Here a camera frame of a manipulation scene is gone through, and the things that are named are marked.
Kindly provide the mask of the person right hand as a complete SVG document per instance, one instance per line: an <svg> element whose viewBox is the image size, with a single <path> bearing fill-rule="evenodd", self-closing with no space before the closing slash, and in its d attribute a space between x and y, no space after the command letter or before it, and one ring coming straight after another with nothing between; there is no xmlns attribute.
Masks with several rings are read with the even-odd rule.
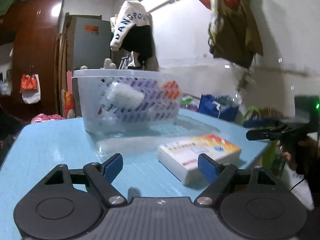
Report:
<svg viewBox="0 0 320 240"><path fill-rule="evenodd" d="M282 148L280 154L291 170L304 174L310 159L314 156L315 141L310 137L303 140L279 140L277 146Z"/></svg>

